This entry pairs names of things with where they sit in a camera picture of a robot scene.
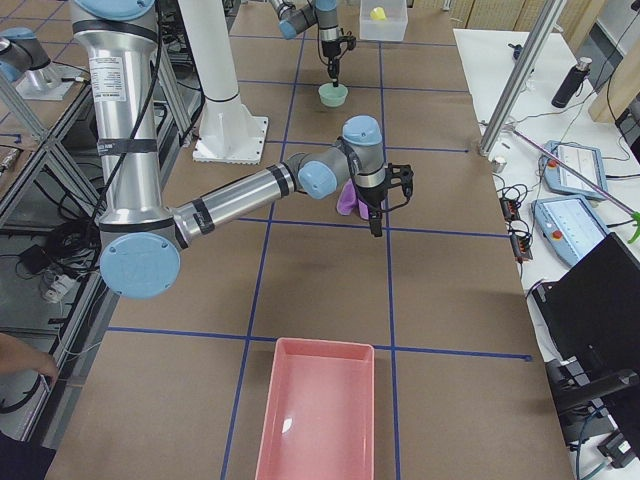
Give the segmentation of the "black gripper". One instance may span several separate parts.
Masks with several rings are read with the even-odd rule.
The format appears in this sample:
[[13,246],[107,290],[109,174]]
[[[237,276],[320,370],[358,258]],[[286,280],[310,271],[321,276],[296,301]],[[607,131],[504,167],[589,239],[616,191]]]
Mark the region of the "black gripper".
[[361,219],[368,219],[370,232],[374,237],[382,236],[382,213],[369,211],[370,207],[374,211],[382,209],[385,193],[381,186],[365,188],[356,186],[358,196],[358,209]]
[[341,46],[338,40],[321,41],[322,55],[329,65],[329,79],[334,88],[339,86],[339,56],[341,55]]

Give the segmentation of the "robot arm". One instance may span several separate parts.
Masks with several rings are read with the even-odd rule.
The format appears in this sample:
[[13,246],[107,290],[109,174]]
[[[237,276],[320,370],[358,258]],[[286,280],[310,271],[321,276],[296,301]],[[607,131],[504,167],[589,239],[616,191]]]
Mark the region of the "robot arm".
[[[380,234],[391,170],[379,124],[366,115],[349,119],[321,153],[297,154],[182,206],[166,206],[150,105],[162,53],[160,5],[74,1],[70,8],[74,37],[88,54],[105,180],[99,271],[116,294],[147,299],[165,292],[178,277],[180,250],[196,237],[296,191],[321,199],[353,184],[371,232]],[[222,5],[183,1],[179,9],[204,96],[196,158],[258,163],[268,121],[241,100]]]
[[339,86],[342,53],[342,30],[339,27],[337,2],[333,0],[309,1],[298,8],[292,1],[270,0],[279,29],[285,39],[293,39],[316,26],[321,46],[321,57],[326,60],[327,74],[334,88]]

